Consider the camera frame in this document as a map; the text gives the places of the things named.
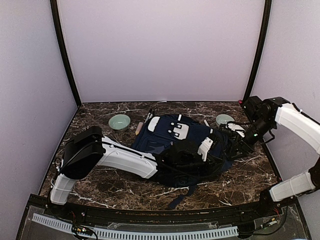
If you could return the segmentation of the navy blue student backpack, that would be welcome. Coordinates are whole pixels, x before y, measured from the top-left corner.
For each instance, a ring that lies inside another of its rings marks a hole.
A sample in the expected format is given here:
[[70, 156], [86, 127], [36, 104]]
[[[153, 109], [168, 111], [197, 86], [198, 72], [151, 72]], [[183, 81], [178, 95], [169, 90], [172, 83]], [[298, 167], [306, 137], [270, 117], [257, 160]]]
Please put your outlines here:
[[131, 148], [151, 153], [157, 172], [151, 181], [171, 188], [188, 188], [167, 209], [173, 210], [192, 195], [198, 184], [218, 177], [233, 165], [233, 140], [224, 132], [200, 124], [181, 114], [150, 118], [135, 138]]

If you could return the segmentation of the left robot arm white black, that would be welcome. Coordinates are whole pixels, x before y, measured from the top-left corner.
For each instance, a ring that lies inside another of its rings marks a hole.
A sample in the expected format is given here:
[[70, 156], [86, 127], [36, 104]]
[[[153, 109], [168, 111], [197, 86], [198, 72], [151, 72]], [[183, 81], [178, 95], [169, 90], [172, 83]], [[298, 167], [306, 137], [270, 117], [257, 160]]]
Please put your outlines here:
[[49, 199], [60, 218], [71, 213], [66, 203], [75, 183], [95, 166], [135, 174], [167, 187], [195, 186], [218, 175], [225, 163], [225, 141], [212, 128], [185, 124], [148, 126], [131, 147], [121, 145], [91, 127], [69, 141]]

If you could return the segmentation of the peach highlighter marker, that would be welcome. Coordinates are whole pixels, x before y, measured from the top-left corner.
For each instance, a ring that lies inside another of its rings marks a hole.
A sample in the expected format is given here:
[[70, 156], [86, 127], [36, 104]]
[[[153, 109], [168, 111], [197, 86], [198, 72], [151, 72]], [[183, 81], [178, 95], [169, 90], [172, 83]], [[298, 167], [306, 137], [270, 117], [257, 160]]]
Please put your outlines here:
[[136, 136], [140, 133], [140, 131], [141, 131], [142, 127], [143, 127], [143, 124], [144, 124], [143, 122], [139, 122], [138, 123], [138, 125], [136, 127], [136, 130], [135, 130], [135, 135]]

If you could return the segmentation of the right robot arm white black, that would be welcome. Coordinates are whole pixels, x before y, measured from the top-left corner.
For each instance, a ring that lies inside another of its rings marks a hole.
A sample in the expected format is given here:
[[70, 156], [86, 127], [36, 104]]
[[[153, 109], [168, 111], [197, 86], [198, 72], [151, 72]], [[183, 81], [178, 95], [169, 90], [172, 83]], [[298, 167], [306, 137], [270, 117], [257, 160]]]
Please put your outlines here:
[[320, 124], [297, 104], [280, 96], [251, 96], [240, 102], [246, 120], [228, 121], [233, 160], [253, 156], [262, 147], [277, 177], [259, 193], [255, 213], [266, 217], [274, 208], [320, 189]]

